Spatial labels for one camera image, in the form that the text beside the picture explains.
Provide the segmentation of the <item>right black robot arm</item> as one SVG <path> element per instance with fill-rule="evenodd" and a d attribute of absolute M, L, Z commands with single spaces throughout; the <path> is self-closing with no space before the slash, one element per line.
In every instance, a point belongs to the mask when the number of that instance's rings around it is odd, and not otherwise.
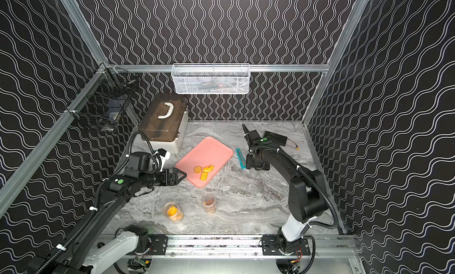
<path fill-rule="evenodd" d="M 290 215 L 278 230 L 272 249 L 285 255 L 292 253 L 314 225 L 337 229 L 339 219 L 336 208 L 329 199 L 324 175 L 299 164 L 275 139 L 261 137 L 256 130 L 250 131 L 246 125 L 242 128 L 248 145 L 246 168 L 258 172 L 274 167 L 289 185 Z"/>

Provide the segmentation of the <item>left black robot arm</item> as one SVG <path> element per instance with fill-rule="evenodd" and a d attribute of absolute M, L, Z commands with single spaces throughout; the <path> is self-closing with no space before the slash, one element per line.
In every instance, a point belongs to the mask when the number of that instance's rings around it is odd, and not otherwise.
<path fill-rule="evenodd" d="M 132 150 L 136 137 L 146 141 L 148 150 Z M 177 186 L 187 176 L 176 167 L 164 168 L 167 155 L 178 151 L 174 145 L 150 142 L 144 132 L 136 131 L 126 149 L 123 163 L 97 188 L 94 202 L 82 221 L 48 255 L 36 256 L 29 262 L 30 274 L 101 274 L 128 253 L 144 255 L 150 251 L 148 230 L 131 225 L 119 237 L 90 253 L 118 211 L 132 198 L 142 196 L 141 189 L 151 193 L 157 186 Z"/>

